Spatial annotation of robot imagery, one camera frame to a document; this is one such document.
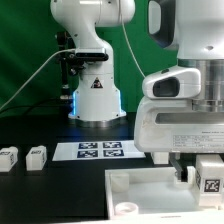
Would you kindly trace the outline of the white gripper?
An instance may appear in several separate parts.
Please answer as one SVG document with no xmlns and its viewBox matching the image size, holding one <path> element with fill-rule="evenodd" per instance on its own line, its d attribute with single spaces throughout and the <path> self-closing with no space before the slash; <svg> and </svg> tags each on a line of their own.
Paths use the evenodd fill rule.
<svg viewBox="0 0 224 224">
<path fill-rule="evenodd" d="M 224 153 L 224 112 L 195 112 L 189 100 L 150 100 L 138 106 L 134 144 L 142 152 L 172 152 L 169 161 L 182 181 L 178 153 Z"/>
</svg>

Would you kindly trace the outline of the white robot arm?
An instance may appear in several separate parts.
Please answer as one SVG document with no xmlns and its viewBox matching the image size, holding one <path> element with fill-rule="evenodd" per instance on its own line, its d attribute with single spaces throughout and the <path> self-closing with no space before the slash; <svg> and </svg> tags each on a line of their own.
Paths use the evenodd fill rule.
<svg viewBox="0 0 224 224">
<path fill-rule="evenodd" d="M 51 0 L 50 8 L 75 43 L 72 118 L 93 126 L 123 117 L 113 49 L 96 30 L 130 21 L 134 0 Z M 143 81 L 136 148 L 158 163 L 177 153 L 224 153 L 224 0 L 148 0 L 148 32 L 177 50 L 177 64 Z"/>
</svg>

